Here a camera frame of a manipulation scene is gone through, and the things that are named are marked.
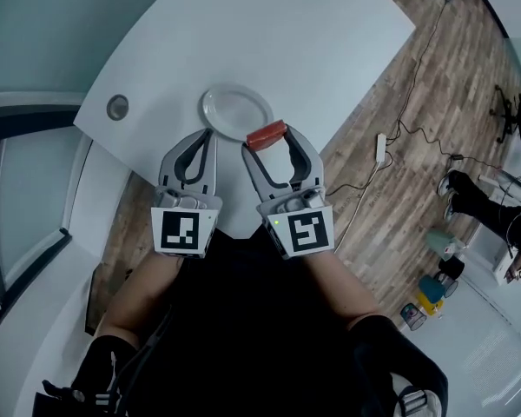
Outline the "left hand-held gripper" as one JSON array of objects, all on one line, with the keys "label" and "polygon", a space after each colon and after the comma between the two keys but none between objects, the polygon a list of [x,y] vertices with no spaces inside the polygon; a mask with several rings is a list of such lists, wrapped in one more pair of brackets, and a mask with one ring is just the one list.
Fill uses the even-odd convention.
[{"label": "left hand-held gripper", "polygon": [[[212,239],[223,205],[215,196],[217,137],[198,130],[181,139],[162,159],[151,208],[154,250],[157,253],[202,259]],[[194,177],[186,172],[201,152]],[[200,189],[201,194],[174,189]]]}]

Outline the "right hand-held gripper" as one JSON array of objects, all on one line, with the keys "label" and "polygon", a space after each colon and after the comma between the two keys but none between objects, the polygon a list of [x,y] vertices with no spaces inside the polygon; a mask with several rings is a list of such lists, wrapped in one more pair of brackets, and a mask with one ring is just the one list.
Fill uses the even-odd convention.
[{"label": "right hand-held gripper", "polygon": [[316,148],[297,129],[287,125],[293,176],[275,182],[257,153],[246,143],[243,161],[262,203],[262,224],[283,259],[334,249],[333,209],[325,202],[323,162]]}]

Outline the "red-brown sausage piece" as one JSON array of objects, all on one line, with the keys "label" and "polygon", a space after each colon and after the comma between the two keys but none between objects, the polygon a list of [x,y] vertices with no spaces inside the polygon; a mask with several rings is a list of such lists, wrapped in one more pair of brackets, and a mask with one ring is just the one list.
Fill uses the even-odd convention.
[{"label": "red-brown sausage piece", "polygon": [[253,151],[261,151],[282,139],[286,132],[287,125],[282,120],[272,122],[248,134],[246,145]]}]

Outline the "white round plate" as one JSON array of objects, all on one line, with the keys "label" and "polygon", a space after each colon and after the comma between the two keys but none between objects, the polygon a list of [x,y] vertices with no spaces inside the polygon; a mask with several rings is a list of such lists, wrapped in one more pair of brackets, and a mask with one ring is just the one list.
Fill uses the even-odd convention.
[{"label": "white round plate", "polygon": [[209,126],[237,142],[245,142],[249,134],[274,120],[270,105],[259,93],[232,83],[208,89],[201,97],[201,112]]}]

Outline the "person's left forearm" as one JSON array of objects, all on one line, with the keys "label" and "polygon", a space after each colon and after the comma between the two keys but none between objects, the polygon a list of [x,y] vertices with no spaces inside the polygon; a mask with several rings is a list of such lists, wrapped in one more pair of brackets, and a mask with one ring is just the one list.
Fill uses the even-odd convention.
[{"label": "person's left forearm", "polygon": [[149,252],[110,301],[95,337],[114,336],[140,348],[183,262],[181,257]]}]

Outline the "person's right forearm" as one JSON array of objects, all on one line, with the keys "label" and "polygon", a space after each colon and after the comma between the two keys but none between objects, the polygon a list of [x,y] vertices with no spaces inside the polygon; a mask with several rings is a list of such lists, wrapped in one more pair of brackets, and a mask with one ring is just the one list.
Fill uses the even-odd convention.
[{"label": "person's right forearm", "polygon": [[332,311],[351,329],[368,316],[380,315],[373,293],[331,251],[301,257]]}]

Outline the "grey round table grommet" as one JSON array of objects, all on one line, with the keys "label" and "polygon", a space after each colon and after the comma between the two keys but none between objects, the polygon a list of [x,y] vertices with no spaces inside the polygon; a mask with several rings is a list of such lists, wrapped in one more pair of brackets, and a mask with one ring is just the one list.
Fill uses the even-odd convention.
[{"label": "grey round table grommet", "polygon": [[112,121],[121,121],[129,112],[129,100],[124,95],[110,97],[106,106],[106,113]]}]

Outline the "person's black clothing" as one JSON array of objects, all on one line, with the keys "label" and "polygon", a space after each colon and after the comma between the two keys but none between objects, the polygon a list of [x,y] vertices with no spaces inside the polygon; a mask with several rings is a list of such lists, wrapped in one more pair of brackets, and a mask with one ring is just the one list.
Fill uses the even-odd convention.
[{"label": "person's black clothing", "polygon": [[95,337],[74,389],[117,387],[127,417],[409,417],[411,394],[446,416],[436,363],[381,312],[348,329],[265,230],[216,232],[205,258],[183,260],[141,347]]}]

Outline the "black framed glass window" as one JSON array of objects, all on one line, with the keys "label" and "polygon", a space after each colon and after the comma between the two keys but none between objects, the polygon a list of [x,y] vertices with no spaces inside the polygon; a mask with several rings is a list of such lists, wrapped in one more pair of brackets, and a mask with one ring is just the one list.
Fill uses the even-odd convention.
[{"label": "black framed glass window", "polygon": [[69,198],[87,144],[75,117],[0,116],[0,316],[71,239]]}]

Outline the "pale green bin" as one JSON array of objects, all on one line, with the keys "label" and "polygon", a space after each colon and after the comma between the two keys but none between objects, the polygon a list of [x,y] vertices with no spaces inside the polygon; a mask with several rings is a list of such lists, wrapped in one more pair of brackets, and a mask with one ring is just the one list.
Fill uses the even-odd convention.
[{"label": "pale green bin", "polygon": [[427,232],[425,242],[427,247],[444,261],[450,260],[455,254],[465,249],[465,244],[455,235],[435,228]]}]

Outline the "white side table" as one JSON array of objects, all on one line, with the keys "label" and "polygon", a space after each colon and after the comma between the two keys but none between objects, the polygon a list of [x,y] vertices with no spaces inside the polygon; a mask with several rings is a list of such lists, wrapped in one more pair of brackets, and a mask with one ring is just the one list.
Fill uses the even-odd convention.
[{"label": "white side table", "polygon": [[506,274],[518,255],[501,237],[479,225],[469,241],[468,252],[473,260],[499,285],[507,283]]}]

